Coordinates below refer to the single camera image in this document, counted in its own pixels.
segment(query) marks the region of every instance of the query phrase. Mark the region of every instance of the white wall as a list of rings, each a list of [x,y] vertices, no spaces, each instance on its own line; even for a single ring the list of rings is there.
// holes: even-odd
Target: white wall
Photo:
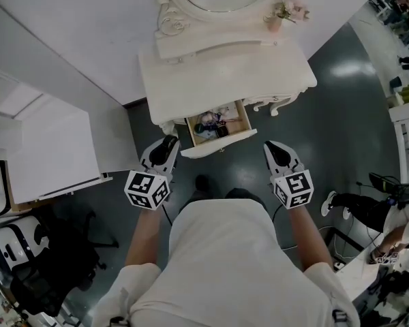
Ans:
[[[294,36],[311,57],[367,0],[303,0]],[[121,104],[145,96],[137,52],[153,41],[155,0],[0,0],[11,15]]]
[[[1,7],[0,75],[12,77],[85,111],[100,172],[130,170],[137,166],[139,159],[127,111]]]
[[[302,0],[310,10],[308,22],[294,29],[295,38],[310,58],[368,0]]]
[[[0,0],[0,5],[118,102],[145,96],[137,53],[157,26],[154,0]]]

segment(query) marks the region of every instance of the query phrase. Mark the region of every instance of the open drawer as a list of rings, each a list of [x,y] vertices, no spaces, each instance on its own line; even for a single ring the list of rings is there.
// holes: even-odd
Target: open drawer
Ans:
[[[229,135],[223,138],[207,140],[206,138],[197,136],[197,134],[194,132],[194,126],[200,122],[200,115],[186,118],[185,120],[188,129],[190,130],[194,148],[181,151],[182,156],[190,157],[191,159],[205,157],[224,148],[225,146],[228,146],[229,144],[249,138],[250,136],[256,134],[257,131],[255,129],[252,129],[242,101],[236,101],[235,105],[239,113],[240,121],[227,122],[226,127],[228,129]]]

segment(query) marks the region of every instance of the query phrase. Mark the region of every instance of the white t-shirt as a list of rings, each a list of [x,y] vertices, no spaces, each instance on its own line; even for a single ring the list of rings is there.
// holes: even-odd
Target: white t-shirt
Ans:
[[[409,204],[405,208],[399,210],[396,206],[392,206],[388,212],[387,218],[384,221],[383,233],[389,234],[395,228],[406,225],[404,228],[402,243],[409,243]]]
[[[332,269],[317,263],[303,273],[294,266],[253,200],[204,200],[183,209],[166,268],[123,268],[96,306],[92,327],[107,327],[116,316],[137,327],[359,326]]]

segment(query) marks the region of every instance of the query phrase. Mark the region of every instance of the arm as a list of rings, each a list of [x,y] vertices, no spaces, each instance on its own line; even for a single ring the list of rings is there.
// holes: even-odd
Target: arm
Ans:
[[[125,266],[146,263],[156,264],[160,223],[160,208],[156,211],[141,210],[132,243],[125,259]]]
[[[107,327],[113,317],[127,317],[134,302],[160,275],[155,265],[161,212],[142,209],[132,243],[115,282],[94,309],[92,327]]]
[[[395,228],[392,232],[387,234],[384,237],[380,246],[377,248],[377,251],[381,253],[386,253],[389,251],[389,249],[391,249],[393,245],[400,242],[403,238],[404,228],[405,228],[404,225],[399,226],[398,228]]]
[[[329,250],[307,209],[300,206],[288,212],[303,269],[306,270],[321,262],[332,267],[332,257]]]

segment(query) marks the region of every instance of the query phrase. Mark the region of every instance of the hand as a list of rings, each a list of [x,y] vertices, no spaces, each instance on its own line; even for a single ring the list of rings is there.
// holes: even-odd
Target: hand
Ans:
[[[369,254],[367,262],[368,264],[377,264],[377,259],[382,258],[384,253],[379,250],[379,248],[373,249],[373,251]]]

